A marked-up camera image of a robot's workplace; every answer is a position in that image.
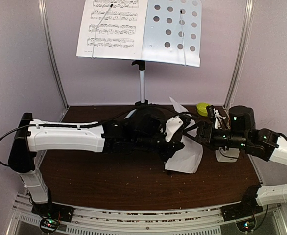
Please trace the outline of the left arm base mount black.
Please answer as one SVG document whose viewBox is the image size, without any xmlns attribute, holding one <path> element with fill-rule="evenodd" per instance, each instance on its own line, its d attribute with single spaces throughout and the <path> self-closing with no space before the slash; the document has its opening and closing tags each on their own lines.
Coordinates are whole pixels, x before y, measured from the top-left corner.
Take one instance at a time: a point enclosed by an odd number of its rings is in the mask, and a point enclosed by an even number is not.
<svg viewBox="0 0 287 235">
<path fill-rule="evenodd" d="M 74 207 L 65 206 L 61 204 L 51 203 L 51 204 L 34 204 L 32 206 L 31 212 L 33 214 L 39 215 L 40 217 L 52 218 L 55 220 L 60 220 L 64 222 L 71 222 Z"/>
</svg>

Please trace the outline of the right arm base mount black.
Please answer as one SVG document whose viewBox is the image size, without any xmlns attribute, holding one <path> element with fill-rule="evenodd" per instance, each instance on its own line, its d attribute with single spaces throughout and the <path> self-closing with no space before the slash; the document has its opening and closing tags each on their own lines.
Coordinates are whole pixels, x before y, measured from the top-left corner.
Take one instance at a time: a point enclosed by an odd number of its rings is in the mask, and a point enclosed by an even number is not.
<svg viewBox="0 0 287 235">
<path fill-rule="evenodd" d="M 249 202 L 240 202 L 222 206 L 221 213 L 224 221 L 238 220 L 263 212 L 263 207 Z"/>
</svg>

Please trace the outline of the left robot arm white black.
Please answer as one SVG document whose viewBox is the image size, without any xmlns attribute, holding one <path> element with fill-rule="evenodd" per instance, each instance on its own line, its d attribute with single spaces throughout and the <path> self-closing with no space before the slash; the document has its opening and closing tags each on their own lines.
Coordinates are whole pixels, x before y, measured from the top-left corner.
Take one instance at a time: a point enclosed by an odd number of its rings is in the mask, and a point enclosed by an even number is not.
<svg viewBox="0 0 287 235">
<path fill-rule="evenodd" d="M 22 115 L 19 126 L 8 134 L 14 139 L 6 167 L 20 175 L 33 204 L 46 217 L 57 213 L 51 193 L 34 163 L 38 151 L 82 150 L 94 153 L 131 153 L 134 150 L 156 152 L 167 161 L 185 145 L 182 135 L 191 122 L 185 112 L 175 112 L 166 119 L 157 108 L 136 109 L 123 120 L 117 117 L 101 122 L 60 123 L 34 119 L 32 113 Z"/>
</svg>

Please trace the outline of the light blue music stand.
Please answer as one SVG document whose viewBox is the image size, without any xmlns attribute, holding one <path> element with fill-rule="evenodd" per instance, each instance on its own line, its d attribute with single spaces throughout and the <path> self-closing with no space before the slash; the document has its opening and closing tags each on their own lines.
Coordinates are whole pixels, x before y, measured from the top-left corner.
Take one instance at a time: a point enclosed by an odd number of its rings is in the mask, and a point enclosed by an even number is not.
<svg viewBox="0 0 287 235">
<path fill-rule="evenodd" d="M 142 56 L 138 66 L 140 104 L 145 104 L 147 61 L 200 66 L 201 14 L 199 0 L 147 0 Z"/>
</svg>

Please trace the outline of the white metronome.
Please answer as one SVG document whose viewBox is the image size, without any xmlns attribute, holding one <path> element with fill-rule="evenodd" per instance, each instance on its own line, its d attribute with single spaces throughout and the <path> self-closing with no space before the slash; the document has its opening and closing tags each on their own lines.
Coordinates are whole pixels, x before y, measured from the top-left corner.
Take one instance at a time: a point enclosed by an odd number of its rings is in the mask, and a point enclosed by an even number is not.
<svg viewBox="0 0 287 235">
<path fill-rule="evenodd" d="M 239 158 L 240 150 L 235 148 L 223 149 L 220 147 L 219 150 L 215 151 L 215 155 L 218 162 L 234 163 Z"/>
</svg>

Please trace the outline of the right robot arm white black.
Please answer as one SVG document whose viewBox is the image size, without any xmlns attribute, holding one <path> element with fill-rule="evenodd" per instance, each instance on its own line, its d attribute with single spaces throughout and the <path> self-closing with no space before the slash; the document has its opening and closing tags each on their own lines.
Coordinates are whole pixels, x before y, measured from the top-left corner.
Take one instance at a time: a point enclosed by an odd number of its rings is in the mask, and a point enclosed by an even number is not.
<svg viewBox="0 0 287 235">
<path fill-rule="evenodd" d="M 287 137 L 270 129 L 256 129 L 254 111 L 243 105 L 228 110 L 230 129 L 215 129 L 214 124 L 200 121 L 183 134 L 212 150 L 232 148 L 246 154 L 287 166 Z M 257 206 L 287 203 L 287 184 L 251 186 L 238 205 L 238 212 L 248 216 Z"/>
</svg>

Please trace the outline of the sheet music page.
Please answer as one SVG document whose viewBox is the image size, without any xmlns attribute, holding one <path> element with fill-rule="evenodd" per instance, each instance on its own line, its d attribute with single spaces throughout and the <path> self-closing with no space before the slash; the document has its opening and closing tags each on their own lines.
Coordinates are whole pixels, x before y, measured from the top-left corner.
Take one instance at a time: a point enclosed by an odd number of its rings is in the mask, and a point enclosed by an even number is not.
<svg viewBox="0 0 287 235">
<path fill-rule="evenodd" d="M 139 60 L 147 7 L 146 0 L 85 1 L 77 57 Z"/>
<path fill-rule="evenodd" d="M 174 110 L 177 112 L 174 116 L 188 111 L 172 97 L 170 97 L 170 101 L 172 102 Z M 200 165 L 203 156 L 203 147 L 184 135 L 181 140 L 185 145 L 184 148 L 177 151 L 173 157 L 165 162 L 165 170 L 194 174 L 197 172 Z"/>
</svg>

